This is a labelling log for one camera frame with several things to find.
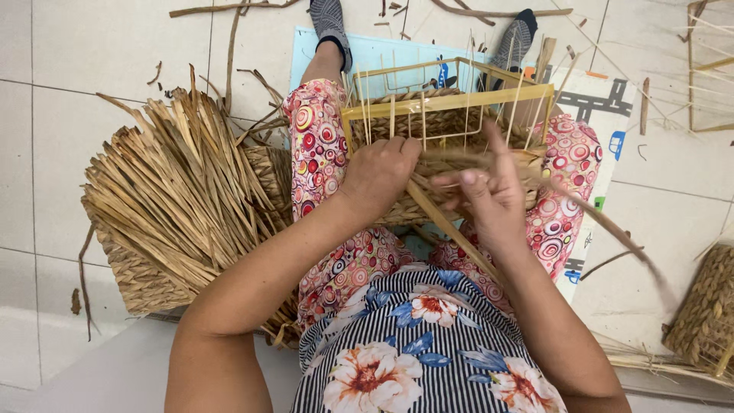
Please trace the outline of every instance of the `floral print shirt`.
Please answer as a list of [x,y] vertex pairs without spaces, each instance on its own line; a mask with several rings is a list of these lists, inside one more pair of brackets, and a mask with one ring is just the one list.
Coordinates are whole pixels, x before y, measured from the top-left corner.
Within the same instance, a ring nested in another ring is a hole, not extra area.
[[459,271],[406,265],[303,334],[293,412],[565,412],[520,329]]

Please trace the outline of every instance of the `fingernail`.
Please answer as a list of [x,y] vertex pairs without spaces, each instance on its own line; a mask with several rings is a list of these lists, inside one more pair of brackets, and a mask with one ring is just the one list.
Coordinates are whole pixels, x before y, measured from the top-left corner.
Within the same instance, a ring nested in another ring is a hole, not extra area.
[[463,170],[461,172],[461,180],[464,181],[465,184],[472,185],[476,182],[476,172],[473,170]]

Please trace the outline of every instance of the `gray patterned sock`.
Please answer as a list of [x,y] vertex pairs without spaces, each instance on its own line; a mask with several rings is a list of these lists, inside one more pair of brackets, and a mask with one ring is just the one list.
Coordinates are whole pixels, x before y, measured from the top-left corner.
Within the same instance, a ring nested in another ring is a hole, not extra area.
[[316,35],[319,36],[319,45],[325,41],[336,43],[344,57],[341,70],[349,73],[352,69],[352,51],[349,50],[349,41],[344,33],[341,3],[339,0],[311,0],[310,8],[313,28],[316,29]]
[[509,67],[520,66],[525,54],[528,53],[530,45],[533,44],[533,36],[538,29],[535,15],[530,9],[520,12],[515,20],[507,27],[500,48],[495,53],[490,64],[500,69],[507,70],[507,62]]

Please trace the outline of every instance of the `floral patterned pants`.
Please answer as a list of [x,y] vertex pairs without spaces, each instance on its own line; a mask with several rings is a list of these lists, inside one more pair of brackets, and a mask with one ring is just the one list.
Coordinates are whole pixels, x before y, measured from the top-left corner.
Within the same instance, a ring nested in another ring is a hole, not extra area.
[[[283,103],[290,120],[293,154],[292,201],[294,220],[306,216],[336,192],[346,173],[346,138],[340,110],[346,94],[326,79],[304,83]],[[550,120],[545,138],[543,174],[588,201],[601,161],[596,134],[570,115]],[[541,189],[538,203],[526,214],[528,245],[555,279],[573,248],[583,212],[555,192]],[[464,223],[462,233],[478,245],[476,233]],[[386,228],[365,229],[323,258],[299,285],[299,324],[304,330],[324,316],[335,314],[352,294],[374,279],[389,276],[417,261],[395,234]],[[507,314],[512,308],[501,288],[451,241],[439,244],[429,263],[460,270]]]

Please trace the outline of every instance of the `skin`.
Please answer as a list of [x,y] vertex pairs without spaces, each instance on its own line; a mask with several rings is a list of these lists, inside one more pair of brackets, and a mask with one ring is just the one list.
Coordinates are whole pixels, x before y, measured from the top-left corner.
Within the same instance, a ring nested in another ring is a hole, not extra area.
[[[340,67],[338,49],[325,42],[302,82],[339,79]],[[435,185],[461,186],[463,195],[447,206],[473,215],[482,247],[509,280],[504,287],[528,351],[569,412],[629,412],[601,348],[528,249],[524,193],[512,158],[491,123],[485,124],[485,133],[498,157],[495,169],[443,176]],[[389,210],[404,192],[420,153],[418,140],[402,137],[355,152],[337,193],[199,294],[176,331],[166,412],[272,412],[252,332],[303,274]],[[321,236],[306,236],[315,231]]]

